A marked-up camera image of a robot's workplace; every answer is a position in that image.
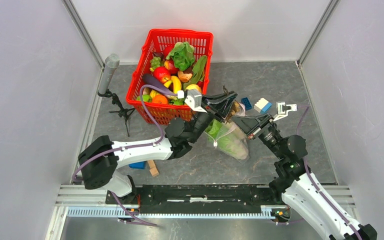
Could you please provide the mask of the brown mushroom bunch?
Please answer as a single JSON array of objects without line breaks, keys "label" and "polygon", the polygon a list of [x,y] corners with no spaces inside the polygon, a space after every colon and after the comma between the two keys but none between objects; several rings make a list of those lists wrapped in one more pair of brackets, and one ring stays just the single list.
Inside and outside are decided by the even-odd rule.
[{"label": "brown mushroom bunch", "polygon": [[[224,93],[228,93],[228,92],[230,92],[230,91],[226,88],[225,85],[223,85],[222,89],[223,89],[223,92],[224,92]],[[230,123],[230,122],[231,122],[231,118],[232,118],[233,116],[235,116],[240,110],[241,110],[241,106],[240,106],[239,103],[237,102],[237,97],[236,97],[235,100],[234,100],[234,107],[232,108],[231,115],[230,115],[229,118],[228,118],[226,121],[224,121],[223,123]]]}]

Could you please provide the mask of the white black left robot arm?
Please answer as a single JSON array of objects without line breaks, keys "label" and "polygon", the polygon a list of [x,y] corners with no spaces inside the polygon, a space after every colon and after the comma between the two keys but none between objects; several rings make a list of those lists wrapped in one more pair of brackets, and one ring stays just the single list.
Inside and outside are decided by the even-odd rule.
[{"label": "white black left robot arm", "polygon": [[125,204],[133,203],[137,190],[133,180],[119,173],[121,167],[148,160],[172,160],[186,155],[213,120],[224,122],[232,112],[237,93],[228,91],[217,95],[203,95],[198,90],[185,91],[185,103],[195,111],[191,120],[173,118],[162,136],[140,141],[111,141],[109,136],[98,137],[78,156],[81,178],[85,189],[104,188],[113,192]]}]

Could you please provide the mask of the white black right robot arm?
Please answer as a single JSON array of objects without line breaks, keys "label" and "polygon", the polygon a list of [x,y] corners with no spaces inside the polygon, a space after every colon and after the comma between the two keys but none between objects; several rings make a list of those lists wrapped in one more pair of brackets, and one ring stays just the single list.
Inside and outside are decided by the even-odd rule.
[{"label": "white black right robot arm", "polygon": [[231,120],[250,140],[259,139],[277,158],[277,178],[269,183],[269,199],[292,207],[324,240],[375,240],[377,231],[342,208],[308,167],[306,140],[283,137],[270,114],[233,116]]}]

